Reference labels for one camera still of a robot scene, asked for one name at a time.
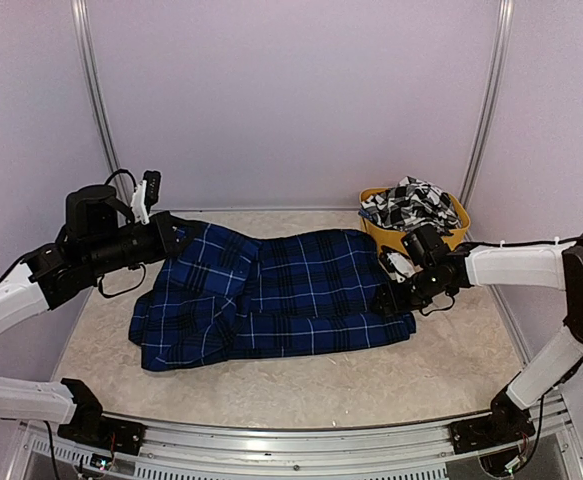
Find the black white plaid shirt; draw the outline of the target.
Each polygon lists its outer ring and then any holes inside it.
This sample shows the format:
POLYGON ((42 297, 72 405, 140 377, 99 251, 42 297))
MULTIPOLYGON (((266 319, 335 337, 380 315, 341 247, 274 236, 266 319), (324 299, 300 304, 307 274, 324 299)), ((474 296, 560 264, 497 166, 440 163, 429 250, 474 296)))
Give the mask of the black white plaid shirt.
POLYGON ((457 199, 439 186, 406 176, 392 187, 361 193, 358 215, 373 227, 409 233, 430 225, 442 236, 451 236, 469 225, 457 199))

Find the blue plaid long sleeve shirt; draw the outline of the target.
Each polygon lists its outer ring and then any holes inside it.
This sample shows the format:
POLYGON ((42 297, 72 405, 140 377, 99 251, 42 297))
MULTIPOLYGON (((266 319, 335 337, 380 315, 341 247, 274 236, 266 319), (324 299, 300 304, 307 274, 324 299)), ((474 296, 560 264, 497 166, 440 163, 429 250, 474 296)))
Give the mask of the blue plaid long sleeve shirt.
POLYGON ((176 234, 189 245, 165 260, 130 321, 145 370, 348 352, 416 332, 412 313, 381 307, 390 279, 360 230, 257 239, 203 222, 176 234))

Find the right aluminium frame post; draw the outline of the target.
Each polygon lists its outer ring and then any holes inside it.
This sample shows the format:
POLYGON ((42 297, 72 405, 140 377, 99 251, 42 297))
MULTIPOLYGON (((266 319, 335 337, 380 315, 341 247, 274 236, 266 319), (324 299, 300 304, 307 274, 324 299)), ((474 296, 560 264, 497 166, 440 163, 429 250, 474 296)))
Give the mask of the right aluminium frame post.
POLYGON ((499 2, 496 32, 488 69, 485 92, 478 118, 477 130, 472 143, 469 163, 463 178, 460 202, 467 206, 475 191, 479 171, 482 166, 485 149, 493 123, 502 76, 505 70, 507 50, 511 36, 515 2, 502 0, 499 2))

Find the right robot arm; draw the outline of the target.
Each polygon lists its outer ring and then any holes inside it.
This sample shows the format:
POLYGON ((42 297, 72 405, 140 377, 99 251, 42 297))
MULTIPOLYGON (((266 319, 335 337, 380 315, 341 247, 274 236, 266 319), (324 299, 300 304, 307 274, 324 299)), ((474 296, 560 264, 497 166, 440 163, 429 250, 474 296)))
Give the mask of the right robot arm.
POLYGON ((492 401, 482 433, 506 442, 522 424, 521 414, 583 363, 583 234, 518 243, 463 242, 450 247, 431 225, 406 234, 403 249, 384 249, 381 265, 390 280, 373 307, 384 315, 424 313, 439 295, 494 287, 551 290, 565 300, 559 330, 492 401))

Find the aluminium frame post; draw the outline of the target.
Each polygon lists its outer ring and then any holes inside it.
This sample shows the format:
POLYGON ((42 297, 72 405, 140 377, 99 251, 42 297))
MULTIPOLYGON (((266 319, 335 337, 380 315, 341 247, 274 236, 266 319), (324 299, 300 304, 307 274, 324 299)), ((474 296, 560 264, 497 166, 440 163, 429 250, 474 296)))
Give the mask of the aluminium frame post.
POLYGON ((485 149, 493 123, 502 76, 505 70, 507 50, 511 36, 515 2, 502 0, 499 2, 496 32, 488 69, 485 92, 478 118, 477 130, 472 143, 469 163, 463 178, 460 202, 467 206, 475 191, 479 171, 482 166, 485 149))
POLYGON ((94 121, 102 144, 106 166, 109 172, 113 173, 120 168, 120 162, 115 149, 100 85, 95 48, 90 29, 88 5, 85 0, 72 0, 70 4, 80 61, 94 121))

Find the left aluminium frame post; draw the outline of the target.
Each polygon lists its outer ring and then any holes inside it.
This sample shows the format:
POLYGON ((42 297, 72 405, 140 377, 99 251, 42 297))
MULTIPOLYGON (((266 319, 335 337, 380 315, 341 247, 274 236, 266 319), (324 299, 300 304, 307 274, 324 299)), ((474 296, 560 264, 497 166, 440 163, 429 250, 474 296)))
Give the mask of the left aluminium frame post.
POLYGON ((109 172, 113 173, 120 168, 120 162, 115 149, 100 85, 95 48, 90 29, 88 5, 85 0, 72 0, 70 4, 80 61, 94 121, 102 144, 106 166, 109 172))

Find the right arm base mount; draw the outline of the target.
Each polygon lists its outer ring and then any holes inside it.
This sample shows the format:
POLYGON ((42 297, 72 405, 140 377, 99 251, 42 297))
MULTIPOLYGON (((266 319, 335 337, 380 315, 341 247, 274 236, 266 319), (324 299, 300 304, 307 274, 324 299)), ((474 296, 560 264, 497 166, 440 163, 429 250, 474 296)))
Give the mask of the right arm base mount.
POLYGON ((464 454, 532 437, 536 429, 529 408, 519 408, 503 389, 488 414, 452 422, 449 433, 454 453, 464 454))

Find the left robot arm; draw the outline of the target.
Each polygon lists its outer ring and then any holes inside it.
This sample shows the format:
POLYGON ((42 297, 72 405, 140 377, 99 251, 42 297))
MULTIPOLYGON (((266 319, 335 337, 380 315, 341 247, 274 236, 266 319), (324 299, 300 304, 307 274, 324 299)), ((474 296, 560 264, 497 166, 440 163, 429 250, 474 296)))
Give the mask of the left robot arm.
MULTIPOLYGON (((83 187, 65 203, 56 240, 23 254, 0 276, 0 335, 57 309, 107 274, 176 257, 199 234, 196 223, 152 213, 156 181, 142 181, 123 203, 108 184, 83 187)), ((0 376, 0 418, 71 424, 92 445, 111 434, 80 381, 35 382, 0 376)))

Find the front aluminium rail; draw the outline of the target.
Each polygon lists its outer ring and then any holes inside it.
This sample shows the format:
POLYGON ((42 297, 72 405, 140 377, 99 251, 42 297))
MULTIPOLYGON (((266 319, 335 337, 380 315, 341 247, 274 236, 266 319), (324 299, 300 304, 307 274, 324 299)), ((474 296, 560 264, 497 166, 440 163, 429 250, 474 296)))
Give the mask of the front aluminium rail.
POLYGON ((486 478, 493 447, 457 454, 452 418, 379 427, 263 429, 143 420, 135 455, 102 472, 95 448, 19 426, 7 479, 462 479, 486 478))

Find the yellow plastic basket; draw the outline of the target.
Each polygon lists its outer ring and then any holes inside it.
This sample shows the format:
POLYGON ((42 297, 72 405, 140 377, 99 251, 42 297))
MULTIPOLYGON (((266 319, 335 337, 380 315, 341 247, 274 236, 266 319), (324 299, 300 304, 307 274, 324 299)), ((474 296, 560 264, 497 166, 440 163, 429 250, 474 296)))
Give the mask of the yellow plastic basket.
MULTIPOLYGON (((455 249, 464 240, 471 225, 471 220, 463 205, 457 200, 457 198, 452 194, 449 194, 449 197, 461 220, 461 226, 457 229, 451 229, 450 234, 443 235, 442 239, 451 249, 455 249)), ((362 216, 360 216, 360 229, 362 232, 372 237, 376 243, 378 253, 381 253, 383 246, 393 248, 403 254, 406 253, 402 244, 402 239, 405 236, 404 232, 382 229, 375 226, 362 216)))

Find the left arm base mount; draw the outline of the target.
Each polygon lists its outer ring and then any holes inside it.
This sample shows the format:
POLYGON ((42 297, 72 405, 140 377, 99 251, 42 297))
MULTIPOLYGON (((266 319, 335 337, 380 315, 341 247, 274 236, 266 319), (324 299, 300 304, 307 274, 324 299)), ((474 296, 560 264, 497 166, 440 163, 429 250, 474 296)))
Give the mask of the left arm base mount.
POLYGON ((81 380, 63 378, 60 383, 68 388, 76 406, 70 421, 58 426, 60 438, 112 453, 139 455, 146 430, 142 423, 106 416, 100 401, 81 380))

